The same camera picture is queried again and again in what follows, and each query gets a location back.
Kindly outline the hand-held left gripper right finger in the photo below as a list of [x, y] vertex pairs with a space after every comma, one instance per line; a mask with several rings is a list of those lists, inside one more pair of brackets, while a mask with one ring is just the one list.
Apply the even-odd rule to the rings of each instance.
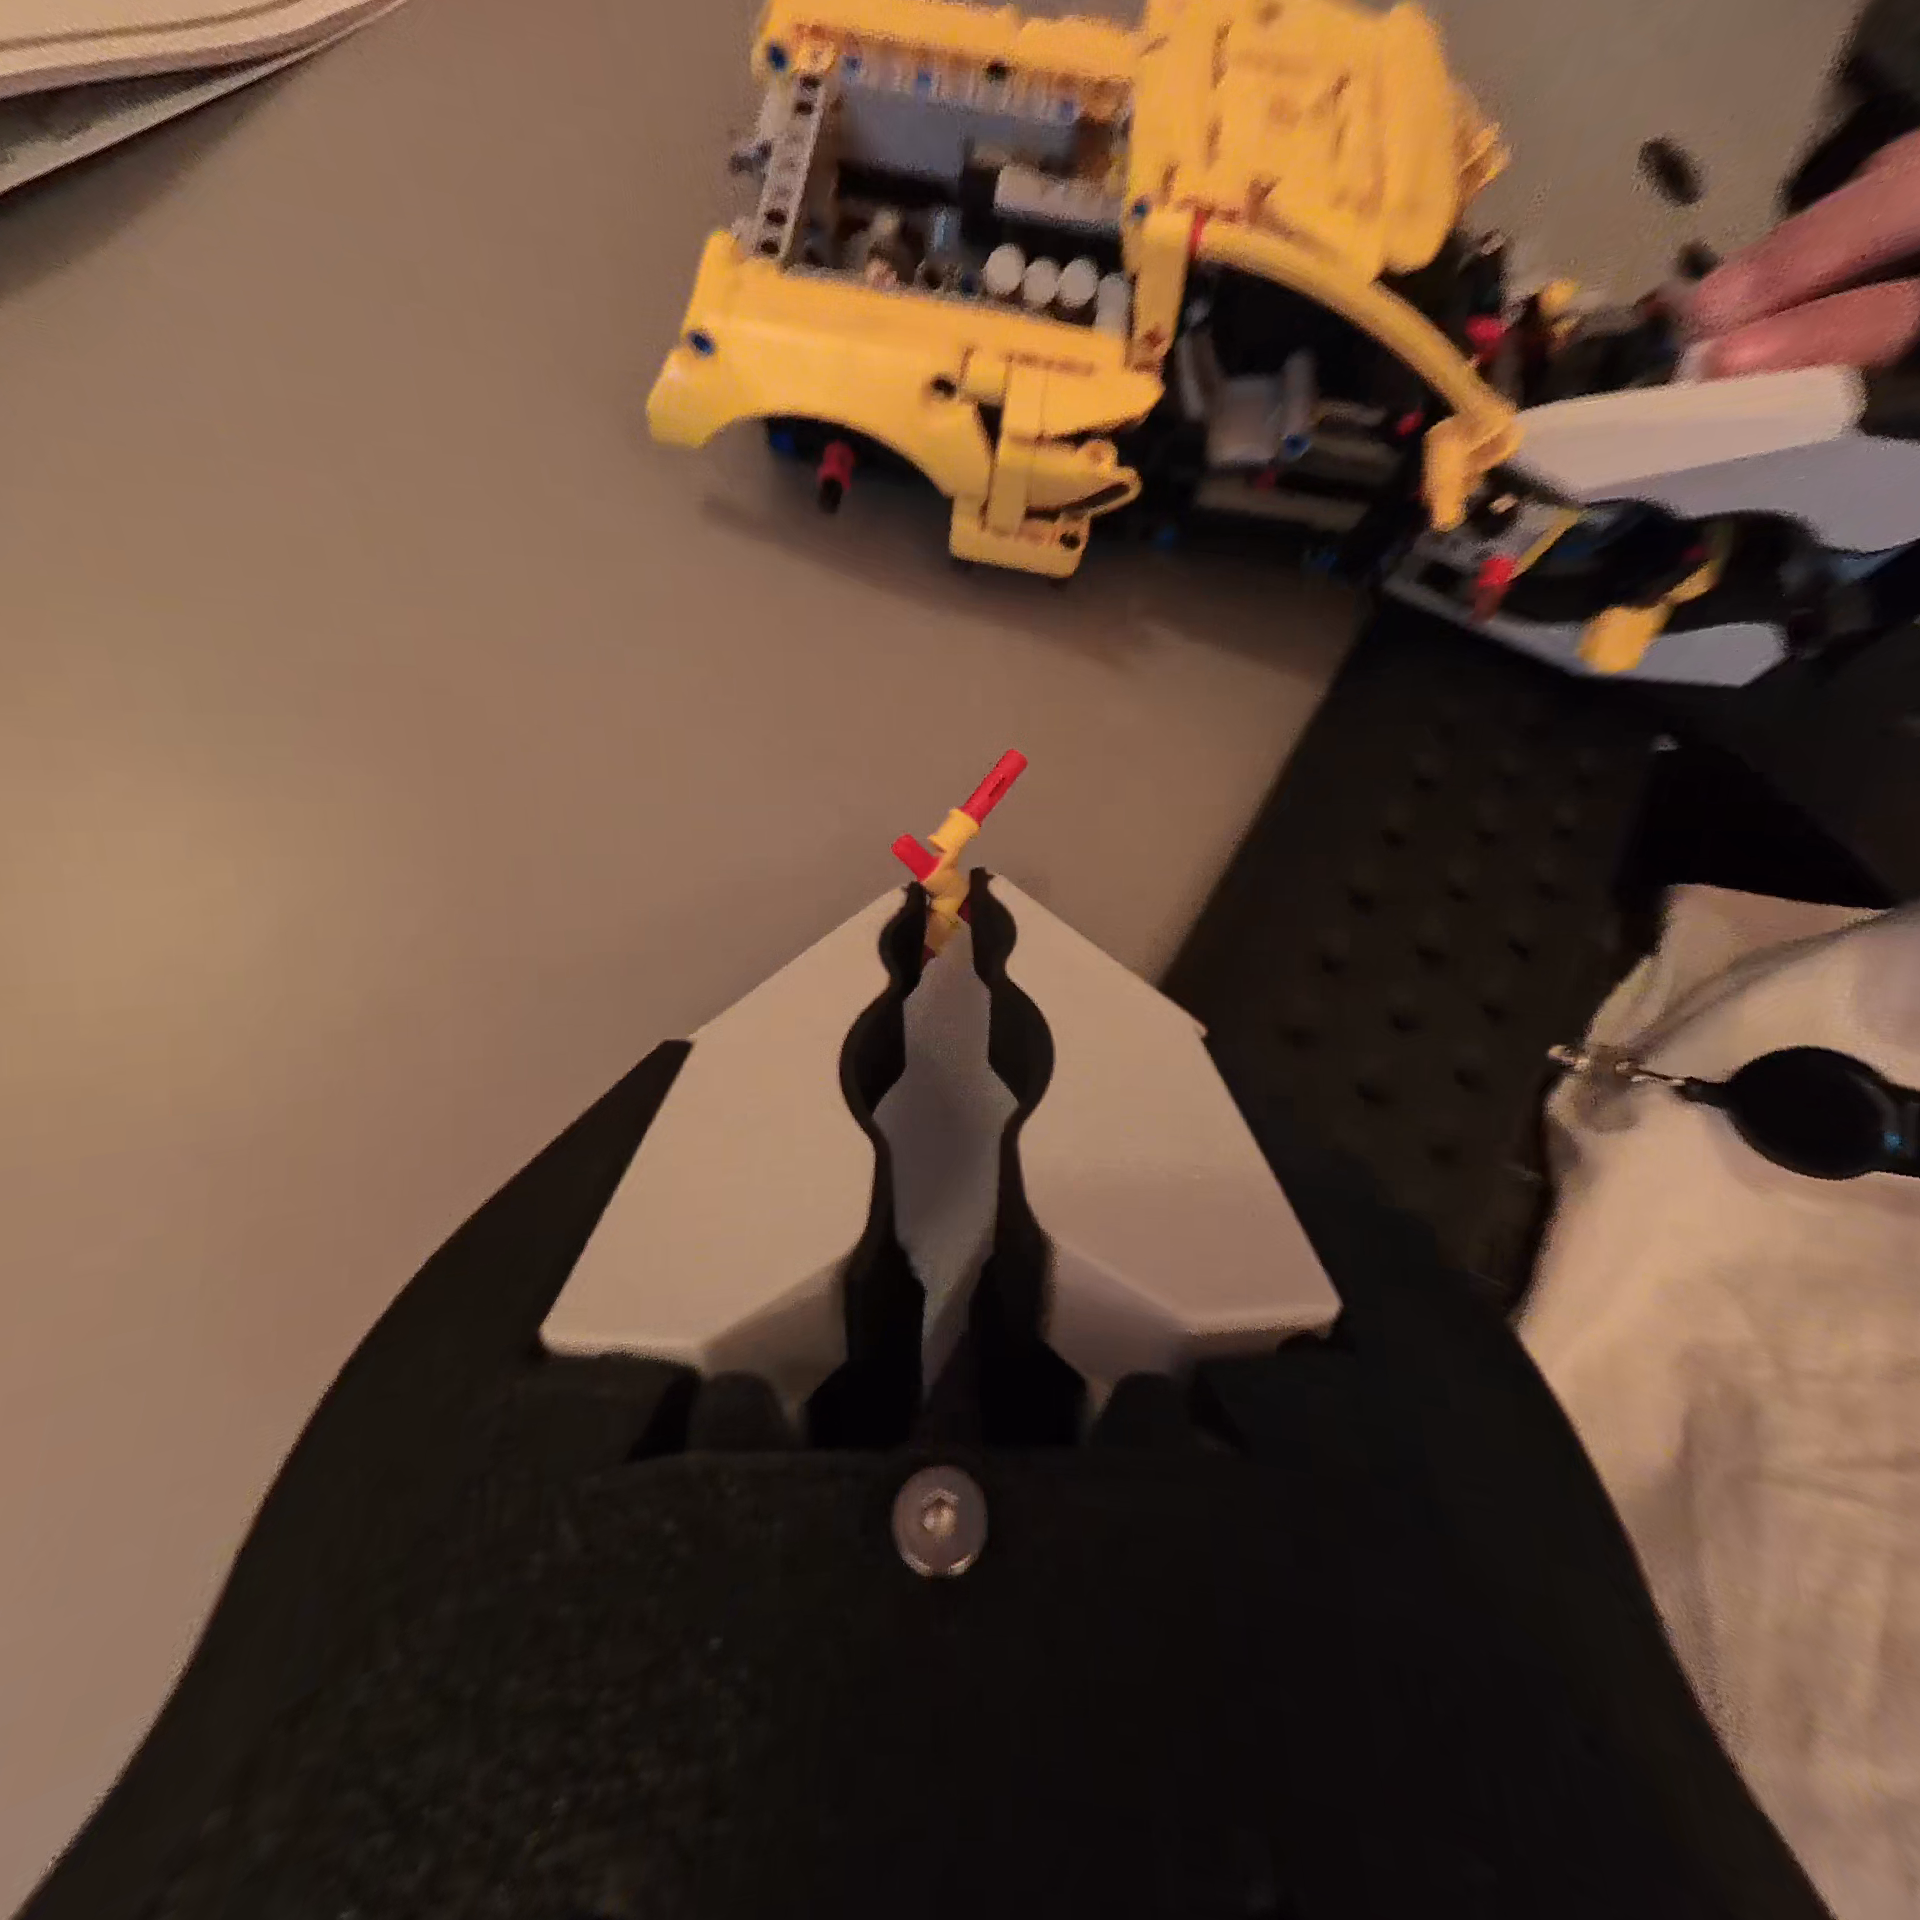
[[965, 1391], [993, 1449], [1068, 1449], [1133, 1377], [1335, 1330], [1302, 1221], [1186, 1008], [994, 873], [970, 885], [996, 1138]]

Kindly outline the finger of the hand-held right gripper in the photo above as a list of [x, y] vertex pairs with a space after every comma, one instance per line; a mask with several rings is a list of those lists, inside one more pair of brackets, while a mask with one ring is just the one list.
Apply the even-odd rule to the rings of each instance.
[[1382, 592], [1578, 678], [1747, 687], [1916, 616], [1916, 565], [1780, 513], [1511, 512], [1423, 534]]
[[1801, 367], [1532, 406], [1514, 472], [1581, 505], [1796, 521], [1836, 551], [1918, 540], [1916, 372]]

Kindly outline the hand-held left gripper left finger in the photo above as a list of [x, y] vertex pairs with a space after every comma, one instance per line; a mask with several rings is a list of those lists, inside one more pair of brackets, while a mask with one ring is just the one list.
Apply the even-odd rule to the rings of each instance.
[[829, 1447], [918, 1415], [926, 1289], [878, 1103], [906, 1068], [927, 900], [886, 892], [702, 1023], [539, 1340], [750, 1375]]

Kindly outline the yellow connector piece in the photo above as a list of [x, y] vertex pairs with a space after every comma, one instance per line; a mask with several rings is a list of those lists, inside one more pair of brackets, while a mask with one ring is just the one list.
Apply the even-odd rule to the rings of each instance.
[[953, 807], [927, 834], [923, 850], [927, 865], [918, 877], [926, 895], [923, 953], [932, 957], [949, 946], [961, 925], [970, 924], [970, 873], [966, 853], [975, 840], [980, 820], [966, 807]]

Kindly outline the yellow brick toy car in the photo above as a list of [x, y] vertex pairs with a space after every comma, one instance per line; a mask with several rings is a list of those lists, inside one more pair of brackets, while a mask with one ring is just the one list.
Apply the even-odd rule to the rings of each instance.
[[657, 441], [756, 423], [825, 512], [917, 472], [955, 560], [1053, 583], [1103, 521], [1237, 527], [1597, 671], [1731, 583], [1731, 519], [1521, 472], [1579, 321], [1468, 230], [1505, 144], [1422, 7], [766, 5], [751, 66]]

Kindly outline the person's right hand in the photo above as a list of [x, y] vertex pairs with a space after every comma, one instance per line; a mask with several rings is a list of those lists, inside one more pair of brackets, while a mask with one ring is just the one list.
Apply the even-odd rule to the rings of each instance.
[[1898, 367], [1918, 348], [1918, 133], [1729, 256], [1686, 303], [1693, 376]]

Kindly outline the open instruction booklet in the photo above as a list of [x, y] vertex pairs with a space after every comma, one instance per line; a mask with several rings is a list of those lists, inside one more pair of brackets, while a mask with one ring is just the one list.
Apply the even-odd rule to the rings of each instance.
[[3, 192], [324, 53], [395, 1], [5, 1]]

